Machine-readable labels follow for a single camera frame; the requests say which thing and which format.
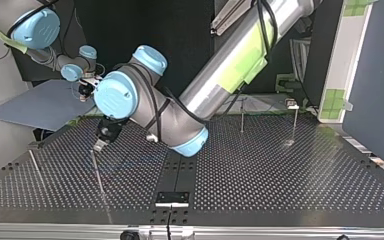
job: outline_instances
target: green tape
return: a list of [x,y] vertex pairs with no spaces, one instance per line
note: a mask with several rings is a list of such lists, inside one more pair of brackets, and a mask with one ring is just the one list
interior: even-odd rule
[[27,47],[24,46],[23,44],[21,43],[18,43],[10,38],[8,38],[5,34],[3,34],[1,31],[0,31],[0,40],[2,42],[4,42],[5,44],[13,47],[13,48],[16,48],[18,50],[20,50],[22,53],[26,54],[27,52]]
[[[273,28],[269,22],[266,23],[266,29],[270,41]],[[217,83],[229,93],[233,93],[242,82],[249,84],[267,65],[264,59],[266,53],[260,22],[257,22],[229,56],[233,60],[224,67],[225,71],[220,72]]]
[[344,16],[354,17],[363,16],[366,12],[367,6],[372,3],[370,0],[348,0],[345,5]]
[[294,92],[293,89],[287,89],[283,86],[280,86],[280,82],[295,82],[295,74],[289,73],[289,74],[277,74],[276,76],[276,86],[275,91],[278,93],[281,92]]
[[345,90],[327,89],[323,100],[322,119],[339,119],[344,108]]

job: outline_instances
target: aluminum tube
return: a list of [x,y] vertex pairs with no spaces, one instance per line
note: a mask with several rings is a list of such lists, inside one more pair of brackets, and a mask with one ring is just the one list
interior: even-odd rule
[[[280,40],[295,22],[314,11],[314,2],[311,0],[269,0],[275,13]],[[270,21],[269,15],[263,11],[265,21]],[[260,24],[257,6],[254,6],[244,20],[230,36],[229,40],[210,59],[201,72],[180,96],[180,100],[189,109],[203,119],[211,118],[220,106],[231,95],[220,82],[221,75],[232,67],[232,62],[241,54],[243,40],[252,34],[256,25]],[[243,79],[231,79],[237,86]]]

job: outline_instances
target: light blue joint cap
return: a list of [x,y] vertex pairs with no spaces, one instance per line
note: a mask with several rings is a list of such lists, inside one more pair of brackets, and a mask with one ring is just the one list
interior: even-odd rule
[[208,139],[208,129],[204,127],[201,132],[194,138],[177,147],[172,147],[174,151],[182,154],[185,157],[192,157],[201,150],[202,146]]
[[139,46],[136,52],[133,53],[133,57],[160,76],[163,75],[167,68],[167,59],[150,46]]
[[11,37],[28,48],[43,49],[49,47],[55,41],[59,31],[60,20],[58,15],[54,11],[45,8],[24,21],[12,32]]
[[116,119],[130,117],[139,103],[133,81],[120,71],[109,73],[98,84],[94,99],[103,114]]
[[81,67],[75,64],[66,64],[61,68],[61,75],[69,82],[79,80],[83,76]]
[[96,49],[88,45],[81,46],[79,49],[79,54],[80,56],[83,56],[85,58],[90,58],[90,59],[98,58],[98,52],[96,51]]

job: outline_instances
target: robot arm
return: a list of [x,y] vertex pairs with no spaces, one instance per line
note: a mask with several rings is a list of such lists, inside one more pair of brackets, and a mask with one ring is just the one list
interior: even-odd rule
[[[310,15],[321,0],[269,2],[277,21],[277,39],[280,40],[299,18]],[[265,9],[263,16],[271,39],[274,28]],[[255,5],[182,93],[180,103],[146,86],[146,83],[155,85],[167,67],[163,55],[148,46],[139,47],[129,64],[103,79],[95,91],[95,102],[106,116],[130,118],[154,135],[158,135],[155,116],[161,114],[161,140],[183,156],[193,156],[202,148],[209,134],[201,120],[209,120],[236,89],[244,83],[249,84],[266,66],[267,49],[261,32],[260,15]],[[158,113],[152,107],[152,95]],[[105,133],[98,135],[104,141],[97,142],[97,150],[108,140]]]
[[68,81],[91,79],[97,58],[93,47],[82,46],[75,58],[57,55],[51,47],[60,31],[59,17],[52,10],[55,2],[0,0],[0,39],[16,48],[21,46],[18,49],[33,61],[61,71]]
[[[268,2],[277,21],[277,39],[281,39],[299,18],[310,15],[321,0]],[[0,0],[0,12],[4,12],[0,14],[0,30],[10,30],[23,15],[41,6],[36,0]],[[267,37],[271,39],[274,27],[266,9],[260,10]],[[27,54],[35,61],[61,70],[69,81],[93,76],[95,49],[81,48],[80,56],[71,59],[55,57],[47,48],[58,35],[59,20],[54,19],[56,14],[49,8],[42,11],[45,12],[27,19],[29,24],[14,29],[9,37],[29,47]],[[257,5],[246,12],[235,32],[179,100],[167,98],[154,88],[168,67],[167,60],[152,47],[140,46],[128,63],[105,76],[94,90],[95,103],[107,116],[98,126],[99,140],[94,149],[99,151],[114,141],[130,119],[178,153],[195,155],[208,138],[204,120],[209,120],[237,88],[249,84],[267,64],[260,17]]]

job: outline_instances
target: perforated table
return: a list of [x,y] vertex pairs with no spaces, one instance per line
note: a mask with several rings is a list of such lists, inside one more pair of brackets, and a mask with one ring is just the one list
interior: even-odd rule
[[[59,133],[0,170],[0,223],[208,227],[384,228],[384,170],[308,115],[227,116],[183,158],[128,124],[99,153],[98,119]],[[157,208],[187,192],[186,208]]]

